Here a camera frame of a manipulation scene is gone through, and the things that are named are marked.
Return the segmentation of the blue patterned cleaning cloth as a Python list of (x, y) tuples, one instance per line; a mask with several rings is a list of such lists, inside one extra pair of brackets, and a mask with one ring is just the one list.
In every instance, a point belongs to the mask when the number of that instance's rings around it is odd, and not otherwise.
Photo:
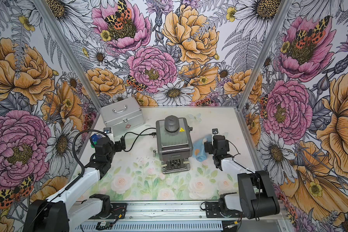
[(207, 153), (205, 152), (205, 142), (209, 142), (211, 140), (211, 135), (207, 135), (201, 139), (198, 139), (193, 144), (193, 153), (192, 156), (198, 161), (203, 162), (207, 159)]

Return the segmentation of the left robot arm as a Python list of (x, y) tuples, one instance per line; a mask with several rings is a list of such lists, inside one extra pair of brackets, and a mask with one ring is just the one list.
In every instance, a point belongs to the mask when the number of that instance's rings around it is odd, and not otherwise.
[(23, 227), (25, 232), (70, 232), (91, 217), (107, 218), (113, 214), (108, 195), (95, 194), (84, 203), (76, 204), (91, 186), (107, 174), (114, 155), (126, 148), (124, 137), (113, 142), (108, 134), (102, 135), (94, 145), (95, 152), (87, 165), (74, 155), (81, 173), (72, 182), (45, 200), (36, 200), (29, 206)]

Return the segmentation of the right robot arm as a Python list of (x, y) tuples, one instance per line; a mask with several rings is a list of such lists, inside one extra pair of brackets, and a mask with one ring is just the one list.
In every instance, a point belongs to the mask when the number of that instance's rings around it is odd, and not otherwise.
[(273, 184), (266, 171), (252, 171), (229, 154), (230, 141), (223, 135), (214, 135), (212, 141), (204, 142), (204, 150), (213, 156), (219, 170), (237, 177), (238, 190), (219, 196), (218, 203), (206, 203), (206, 211), (219, 213), (223, 217), (244, 217), (259, 220), (261, 217), (277, 215), (280, 205)]

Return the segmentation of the grey coffee machine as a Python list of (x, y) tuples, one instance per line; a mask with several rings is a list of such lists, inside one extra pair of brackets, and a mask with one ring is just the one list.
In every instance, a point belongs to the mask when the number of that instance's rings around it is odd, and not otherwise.
[(190, 136), (192, 127), (186, 118), (170, 115), (156, 121), (157, 151), (163, 174), (190, 170), (189, 157), (193, 152)]

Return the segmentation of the silver metal case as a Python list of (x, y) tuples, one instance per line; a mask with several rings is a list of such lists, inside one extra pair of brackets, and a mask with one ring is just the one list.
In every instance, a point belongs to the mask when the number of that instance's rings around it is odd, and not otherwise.
[(102, 107), (101, 116), (105, 127), (111, 128), (114, 136), (120, 136), (145, 124), (141, 106), (135, 98)]

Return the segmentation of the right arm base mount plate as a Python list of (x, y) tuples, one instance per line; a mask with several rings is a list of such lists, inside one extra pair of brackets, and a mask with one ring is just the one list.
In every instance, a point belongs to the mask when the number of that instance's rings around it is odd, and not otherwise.
[(200, 206), (207, 218), (240, 218), (243, 217), (243, 213), (238, 210), (229, 210), (223, 206), (220, 206), (218, 202), (203, 202)]

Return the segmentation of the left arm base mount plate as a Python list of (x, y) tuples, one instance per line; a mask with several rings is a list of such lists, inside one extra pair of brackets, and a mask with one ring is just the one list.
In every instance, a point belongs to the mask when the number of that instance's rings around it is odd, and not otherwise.
[(111, 203), (111, 210), (108, 214), (102, 213), (102, 215), (98, 214), (90, 219), (125, 219), (125, 215), (127, 212), (127, 203)]

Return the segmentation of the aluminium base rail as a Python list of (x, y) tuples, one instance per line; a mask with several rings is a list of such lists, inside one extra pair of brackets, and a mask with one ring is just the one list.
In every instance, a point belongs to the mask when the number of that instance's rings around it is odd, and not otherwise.
[(206, 216), (206, 200), (195, 201), (112, 201), (112, 204), (126, 203), (124, 219), (129, 221), (204, 221), (204, 220), (236, 220), (239, 217)]

